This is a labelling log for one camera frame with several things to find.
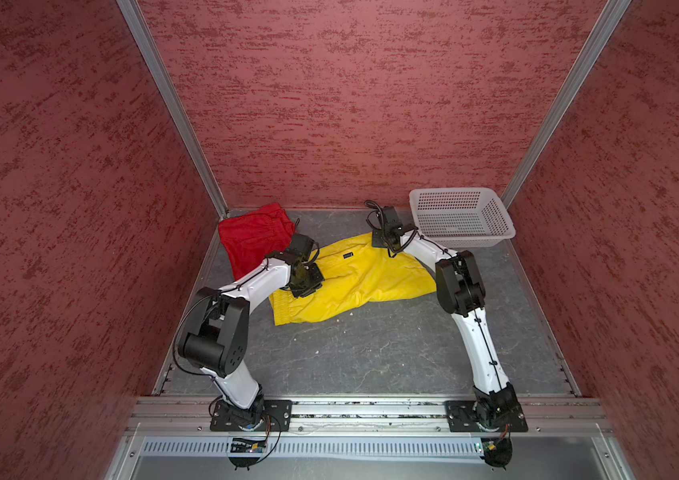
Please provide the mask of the yellow shorts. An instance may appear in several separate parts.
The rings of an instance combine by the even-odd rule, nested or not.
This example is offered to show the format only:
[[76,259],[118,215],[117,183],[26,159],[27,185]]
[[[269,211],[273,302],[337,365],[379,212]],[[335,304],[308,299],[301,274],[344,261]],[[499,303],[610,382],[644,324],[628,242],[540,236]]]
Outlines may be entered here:
[[369,302],[415,299],[437,290],[415,257],[389,257],[371,245],[369,233],[324,247],[317,266],[324,281],[315,293],[297,298],[279,290],[270,296],[277,326],[320,323]]

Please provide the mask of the white plastic laundry basket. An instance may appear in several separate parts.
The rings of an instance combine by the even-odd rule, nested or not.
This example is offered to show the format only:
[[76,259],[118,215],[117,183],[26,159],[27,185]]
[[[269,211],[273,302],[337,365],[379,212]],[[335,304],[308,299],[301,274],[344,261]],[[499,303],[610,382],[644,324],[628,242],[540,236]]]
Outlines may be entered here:
[[495,191],[483,187],[409,192],[419,232],[451,249],[488,248],[515,238],[515,225]]

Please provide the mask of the red shorts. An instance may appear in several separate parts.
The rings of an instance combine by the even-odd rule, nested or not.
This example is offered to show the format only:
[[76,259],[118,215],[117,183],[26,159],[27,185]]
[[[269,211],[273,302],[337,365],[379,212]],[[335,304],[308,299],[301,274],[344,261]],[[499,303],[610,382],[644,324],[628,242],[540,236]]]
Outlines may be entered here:
[[219,226],[222,245],[229,256],[233,276],[240,280],[265,257],[290,246],[296,224],[279,203],[272,203]]

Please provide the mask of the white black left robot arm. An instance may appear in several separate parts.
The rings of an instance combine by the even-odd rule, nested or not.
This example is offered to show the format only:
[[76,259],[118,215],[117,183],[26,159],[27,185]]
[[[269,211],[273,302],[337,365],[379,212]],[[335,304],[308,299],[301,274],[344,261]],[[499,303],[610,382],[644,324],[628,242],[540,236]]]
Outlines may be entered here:
[[245,362],[251,314],[280,290],[304,298],[321,289],[317,260],[315,253],[275,252],[234,283],[200,290],[181,321],[173,356],[189,364],[189,374],[215,383],[222,398],[212,413],[226,414],[235,428],[256,430],[265,416],[263,387]]

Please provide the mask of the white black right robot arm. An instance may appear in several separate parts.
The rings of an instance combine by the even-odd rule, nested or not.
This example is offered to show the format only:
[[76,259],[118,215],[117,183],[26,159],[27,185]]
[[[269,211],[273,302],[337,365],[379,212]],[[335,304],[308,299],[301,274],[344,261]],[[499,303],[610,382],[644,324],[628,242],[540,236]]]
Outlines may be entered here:
[[471,421],[487,432],[505,429],[523,410],[489,332],[485,285],[473,253],[449,249],[415,228],[374,227],[371,231],[373,247],[387,249],[391,257],[413,256],[433,271],[437,301],[457,324],[473,371]]

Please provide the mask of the left small circuit board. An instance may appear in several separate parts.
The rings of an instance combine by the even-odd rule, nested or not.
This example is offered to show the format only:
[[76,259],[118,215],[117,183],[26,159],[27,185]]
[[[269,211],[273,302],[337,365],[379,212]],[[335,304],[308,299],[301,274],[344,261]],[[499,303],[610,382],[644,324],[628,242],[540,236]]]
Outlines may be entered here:
[[231,454],[263,455],[268,451],[268,442],[265,439],[234,438],[231,443]]

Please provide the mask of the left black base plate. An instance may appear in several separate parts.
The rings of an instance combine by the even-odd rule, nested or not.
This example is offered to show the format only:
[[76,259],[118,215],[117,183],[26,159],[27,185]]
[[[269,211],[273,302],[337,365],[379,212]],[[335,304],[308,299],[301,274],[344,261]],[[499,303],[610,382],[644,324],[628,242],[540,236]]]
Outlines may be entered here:
[[257,398],[249,409],[220,400],[210,407],[210,430],[213,432],[287,432],[290,429],[294,402]]

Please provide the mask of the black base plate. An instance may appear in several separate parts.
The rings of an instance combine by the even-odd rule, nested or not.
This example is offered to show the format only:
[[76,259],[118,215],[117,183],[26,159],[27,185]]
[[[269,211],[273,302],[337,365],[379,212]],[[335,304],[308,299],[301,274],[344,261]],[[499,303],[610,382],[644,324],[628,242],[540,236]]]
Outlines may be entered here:
[[451,400],[445,402],[449,431],[501,434],[527,433],[529,425],[521,405],[491,405],[485,400]]
[[287,432],[290,429],[294,402],[257,398],[249,409],[220,400],[210,407],[210,430],[213,432]]

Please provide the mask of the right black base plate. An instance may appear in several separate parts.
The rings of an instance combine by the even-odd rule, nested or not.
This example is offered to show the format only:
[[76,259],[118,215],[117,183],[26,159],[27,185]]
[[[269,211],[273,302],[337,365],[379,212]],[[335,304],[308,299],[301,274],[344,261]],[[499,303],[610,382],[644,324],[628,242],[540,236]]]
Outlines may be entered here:
[[529,425],[521,405],[491,405],[485,400],[451,400],[445,402],[449,431],[501,434],[527,433]]

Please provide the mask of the aluminium front rail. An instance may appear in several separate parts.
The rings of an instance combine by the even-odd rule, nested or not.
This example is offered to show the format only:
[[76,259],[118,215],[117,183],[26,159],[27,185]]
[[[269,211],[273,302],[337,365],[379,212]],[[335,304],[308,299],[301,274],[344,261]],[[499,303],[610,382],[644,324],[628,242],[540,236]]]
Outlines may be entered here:
[[[213,396],[141,397],[126,431],[148,434],[210,434]],[[451,432],[445,402],[453,396],[293,396],[291,436],[499,436]],[[515,437],[613,437],[615,432],[595,398],[523,395],[529,425]]]

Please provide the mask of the left corner aluminium post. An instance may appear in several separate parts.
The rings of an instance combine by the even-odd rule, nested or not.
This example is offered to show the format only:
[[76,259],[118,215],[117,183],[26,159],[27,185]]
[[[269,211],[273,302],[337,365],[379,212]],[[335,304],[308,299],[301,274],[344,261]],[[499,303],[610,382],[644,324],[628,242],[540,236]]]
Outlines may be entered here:
[[170,72],[159,52],[157,43],[151,34],[139,2],[118,0],[117,4],[219,218],[226,219],[229,215],[228,204],[175,88]]

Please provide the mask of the corner aluminium post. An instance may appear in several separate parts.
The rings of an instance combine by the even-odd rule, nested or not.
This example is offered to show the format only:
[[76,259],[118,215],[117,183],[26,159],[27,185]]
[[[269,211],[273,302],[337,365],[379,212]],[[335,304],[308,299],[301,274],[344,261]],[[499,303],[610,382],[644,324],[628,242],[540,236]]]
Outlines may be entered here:
[[593,24],[591,33],[587,36],[581,51],[577,54],[577,58],[575,58],[575,62],[573,62],[567,77],[563,80],[563,84],[561,84],[561,88],[559,88],[549,111],[545,114],[537,134],[531,140],[531,144],[529,144],[521,163],[517,166],[517,170],[515,170],[509,185],[501,196],[501,201],[503,201],[505,208],[509,209],[511,204],[513,204],[513,200],[521,192],[525,180],[531,175],[535,164],[541,158],[541,154],[545,151],[549,140],[551,140],[553,134],[557,131],[561,120],[567,114],[567,110],[571,107],[577,94],[579,94],[579,90],[585,84],[585,80],[589,77],[591,70],[597,64],[599,56],[601,56],[605,46],[607,46],[607,42],[609,42],[615,30],[617,30],[617,26],[619,26],[623,16],[629,10],[629,6],[631,6],[631,0],[609,0],[605,2],[603,10],[601,10],[597,21]]
[[219,218],[226,219],[229,215],[228,204],[175,88],[170,72],[159,52],[157,43],[151,34],[139,2],[118,0],[117,4]]

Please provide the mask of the right corner aluminium post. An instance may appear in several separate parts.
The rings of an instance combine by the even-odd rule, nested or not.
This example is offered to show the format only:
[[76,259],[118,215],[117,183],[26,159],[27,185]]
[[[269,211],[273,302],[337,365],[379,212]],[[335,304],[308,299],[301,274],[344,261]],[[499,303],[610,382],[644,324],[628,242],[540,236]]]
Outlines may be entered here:
[[563,80],[563,84],[561,84],[561,88],[559,88],[549,111],[545,114],[537,134],[531,140],[531,144],[529,144],[521,163],[517,166],[517,170],[515,170],[509,185],[501,196],[501,201],[503,201],[505,208],[509,209],[511,204],[513,204],[513,200],[521,192],[525,180],[531,175],[535,164],[541,158],[541,154],[545,151],[549,140],[551,140],[553,134],[557,131],[561,120],[567,114],[567,110],[571,107],[577,94],[579,94],[579,90],[585,84],[585,80],[589,77],[591,70],[597,64],[599,56],[601,56],[605,46],[607,46],[607,42],[609,42],[615,30],[617,30],[617,26],[619,26],[623,16],[629,10],[629,6],[631,6],[631,0],[609,0],[605,2],[603,10],[601,10],[597,21],[593,24],[591,33],[587,36],[581,51],[577,54],[577,58],[575,58],[575,62],[573,62],[567,77]]

